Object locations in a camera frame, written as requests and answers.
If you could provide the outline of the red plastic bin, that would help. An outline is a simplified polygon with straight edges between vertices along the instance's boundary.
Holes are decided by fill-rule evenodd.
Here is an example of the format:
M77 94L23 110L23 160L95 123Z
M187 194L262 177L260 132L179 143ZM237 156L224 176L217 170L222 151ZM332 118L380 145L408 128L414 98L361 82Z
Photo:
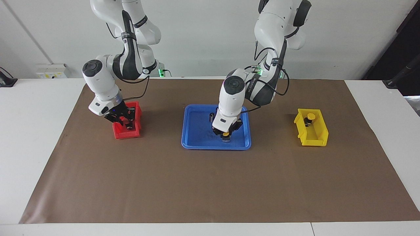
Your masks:
M126 105L129 108L134 108L135 109L135 119L133 121L133 129L132 130L127 130L125 125L120 126L119 124L114 125L114 123L113 123L114 137L116 139L127 139L127 138L140 137L142 110L139 106L139 101L132 101L132 102L126 103ZM120 119L122 121L127 120L123 117L121 117Z

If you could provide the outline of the black background panel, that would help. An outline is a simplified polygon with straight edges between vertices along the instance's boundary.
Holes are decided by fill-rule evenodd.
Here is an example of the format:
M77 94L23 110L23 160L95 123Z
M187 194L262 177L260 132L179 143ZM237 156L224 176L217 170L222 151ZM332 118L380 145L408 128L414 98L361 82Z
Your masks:
M396 30L397 35L379 60L369 68L362 80L387 81L404 69L395 86L403 96L420 96L420 61L409 64L420 55L420 0Z

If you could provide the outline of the yellow plastic bin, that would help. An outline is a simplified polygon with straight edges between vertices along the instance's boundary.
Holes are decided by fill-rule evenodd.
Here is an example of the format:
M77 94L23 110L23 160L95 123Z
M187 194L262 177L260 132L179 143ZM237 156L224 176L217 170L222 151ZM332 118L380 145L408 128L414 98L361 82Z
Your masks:
M316 115L316 119L310 127L306 127L304 124L304 117L308 113ZM302 146L325 147L327 145L329 132L321 110L299 108L294 119L294 124L298 131L297 138L300 140Z

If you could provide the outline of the black clamp base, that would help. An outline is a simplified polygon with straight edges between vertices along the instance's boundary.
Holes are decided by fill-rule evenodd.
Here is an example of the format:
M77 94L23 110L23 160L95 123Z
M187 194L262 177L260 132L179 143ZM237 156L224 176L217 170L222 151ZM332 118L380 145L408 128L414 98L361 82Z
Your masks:
M17 78L14 78L6 69L0 66L0 87L13 87Z

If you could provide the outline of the white power socket box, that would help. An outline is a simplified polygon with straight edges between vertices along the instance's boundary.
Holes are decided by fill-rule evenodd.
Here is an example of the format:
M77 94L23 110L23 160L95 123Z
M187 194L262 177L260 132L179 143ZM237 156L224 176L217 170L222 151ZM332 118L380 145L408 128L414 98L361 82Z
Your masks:
M39 79L67 79L69 71L65 63L36 64Z

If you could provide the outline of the brown table mat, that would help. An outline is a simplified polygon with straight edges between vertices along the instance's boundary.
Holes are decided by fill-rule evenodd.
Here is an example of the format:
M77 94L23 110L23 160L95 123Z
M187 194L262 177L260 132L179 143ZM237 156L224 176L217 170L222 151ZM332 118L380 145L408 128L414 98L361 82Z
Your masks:
M249 114L246 151L187 150L184 110L217 104L222 80L153 79L141 137L117 140L84 86L21 217L43 223L418 221L344 81L292 80ZM319 109L325 147L302 146L298 109Z

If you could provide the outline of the black tripod stand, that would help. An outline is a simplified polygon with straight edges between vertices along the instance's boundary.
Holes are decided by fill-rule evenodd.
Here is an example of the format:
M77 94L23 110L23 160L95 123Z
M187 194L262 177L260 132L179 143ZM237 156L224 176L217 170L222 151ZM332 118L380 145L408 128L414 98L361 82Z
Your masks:
M414 72L416 67L420 64L420 53L418 53L403 69L401 69L393 78L389 80L382 80L383 84L388 89L398 89L397 83Z

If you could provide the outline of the blue plastic tray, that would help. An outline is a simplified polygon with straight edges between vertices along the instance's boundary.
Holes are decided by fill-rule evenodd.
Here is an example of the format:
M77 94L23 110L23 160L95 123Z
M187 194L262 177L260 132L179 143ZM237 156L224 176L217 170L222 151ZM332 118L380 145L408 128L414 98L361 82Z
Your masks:
M243 125L233 132L230 142L223 142L214 134L210 114L218 105L191 104L186 106L183 118L181 144L186 149L202 150L248 150L251 147L251 133L247 113L241 114Z

